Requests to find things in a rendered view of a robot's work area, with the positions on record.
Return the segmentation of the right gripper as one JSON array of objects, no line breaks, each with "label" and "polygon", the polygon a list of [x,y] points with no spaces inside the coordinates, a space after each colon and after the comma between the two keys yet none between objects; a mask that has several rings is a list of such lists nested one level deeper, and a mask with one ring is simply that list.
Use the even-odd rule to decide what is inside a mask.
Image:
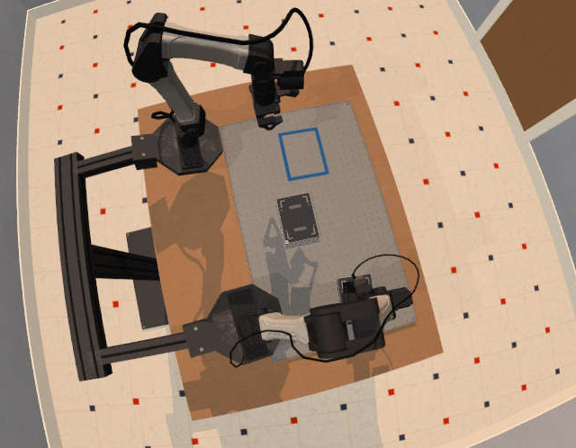
[{"label": "right gripper", "polygon": [[369,294],[369,291],[372,289],[371,284],[367,284],[367,281],[364,278],[357,279],[352,281],[355,287],[355,292],[352,293],[344,293],[343,294],[343,301],[354,301],[354,300],[362,300],[366,294]]}]

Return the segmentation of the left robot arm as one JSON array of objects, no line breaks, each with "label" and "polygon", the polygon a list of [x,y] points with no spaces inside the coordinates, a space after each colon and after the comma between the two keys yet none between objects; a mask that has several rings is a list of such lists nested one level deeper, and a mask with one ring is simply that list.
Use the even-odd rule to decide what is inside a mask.
[{"label": "left robot arm", "polygon": [[[304,87],[302,60],[274,58],[271,40],[257,44],[233,41],[256,40],[262,36],[234,36],[190,29],[167,22],[166,13],[155,13],[149,24],[152,23],[163,26],[164,30],[147,28],[142,33],[132,74],[141,82],[151,83],[175,113],[175,134],[182,169],[203,166],[198,137],[204,134],[206,112],[186,91],[171,58],[197,59],[243,70],[243,73],[251,75],[253,89],[259,94],[272,92],[275,79],[280,90],[297,89],[299,94],[299,89]],[[296,97],[298,94],[286,96]]]}]

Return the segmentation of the blue tape outline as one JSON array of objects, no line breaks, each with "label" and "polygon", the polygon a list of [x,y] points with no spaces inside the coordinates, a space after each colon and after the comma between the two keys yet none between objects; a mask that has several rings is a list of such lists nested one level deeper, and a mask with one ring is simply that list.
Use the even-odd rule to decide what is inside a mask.
[{"label": "blue tape outline", "polygon": [[[284,136],[284,135],[290,135],[290,134],[295,134],[295,133],[301,133],[301,132],[307,132],[307,131],[313,131],[313,130],[315,130],[315,133],[316,133],[316,137],[317,137],[317,141],[318,141],[318,144],[319,144],[319,150],[320,150],[320,153],[321,153],[321,157],[322,157],[323,165],[324,165],[324,168],[325,168],[325,172],[320,172],[320,173],[315,173],[315,174],[310,174],[310,175],[301,175],[301,176],[291,177],[291,175],[290,175],[290,170],[289,170],[289,166],[288,166],[288,162],[287,162],[287,158],[286,158],[286,154],[285,154],[284,142],[283,142],[282,136]],[[304,179],[304,178],[310,178],[310,177],[314,177],[314,176],[329,175],[329,170],[328,170],[326,158],[325,158],[325,155],[324,155],[323,147],[322,147],[322,144],[321,144],[318,127],[316,127],[316,128],[304,129],[304,130],[294,130],[294,131],[288,131],[288,132],[278,133],[278,137],[279,137],[279,141],[280,141],[280,145],[281,145],[281,150],[282,150],[282,154],[283,154],[283,161],[284,161],[284,165],[285,165],[285,170],[286,170],[288,182],[294,181],[294,180],[300,180],[300,179]]]}]

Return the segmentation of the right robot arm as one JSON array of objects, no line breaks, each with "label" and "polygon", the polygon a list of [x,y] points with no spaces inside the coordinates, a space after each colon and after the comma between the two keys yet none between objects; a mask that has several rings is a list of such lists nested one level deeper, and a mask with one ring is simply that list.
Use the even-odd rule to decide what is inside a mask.
[{"label": "right robot arm", "polygon": [[[266,308],[256,309],[250,289],[232,292],[228,295],[228,300],[239,341],[249,336],[240,342],[247,361],[267,355],[266,344],[273,342],[272,339],[290,340],[289,335],[273,330],[292,334],[293,341],[305,344],[310,351],[317,352],[320,359],[333,359],[353,354],[364,348],[377,336],[383,321],[391,311],[386,323],[396,318],[396,310],[413,304],[412,296],[405,300],[411,295],[411,291],[406,287],[387,291],[385,286],[382,286],[372,288],[369,293],[370,295],[366,294],[362,300],[312,308],[309,314],[303,316],[285,316],[278,311],[267,312]],[[371,299],[368,299],[370,297]],[[393,309],[403,300],[405,301],[401,305]],[[352,322],[354,340],[348,338],[346,321],[349,320]],[[250,336],[266,329],[272,331]],[[249,357],[250,355],[252,356]]]}]

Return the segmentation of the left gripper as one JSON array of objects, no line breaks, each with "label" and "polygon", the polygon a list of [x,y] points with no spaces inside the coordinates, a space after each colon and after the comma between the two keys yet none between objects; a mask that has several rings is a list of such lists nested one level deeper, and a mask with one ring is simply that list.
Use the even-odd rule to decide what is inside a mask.
[{"label": "left gripper", "polygon": [[[276,125],[283,122],[282,115],[265,117],[267,114],[277,114],[281,112],[279,103],[281,102],[280,96],[289,95],[291,93],[298,94],[296,90],[280,90],[275,82],[274,90],[268,94],[257,93],[252,85],[248,86],[249,92],[252,94],[253,105],[255,108],[257,124],[259,128],[272,130]],[[268,127],[267,125],[272,125]]]}]

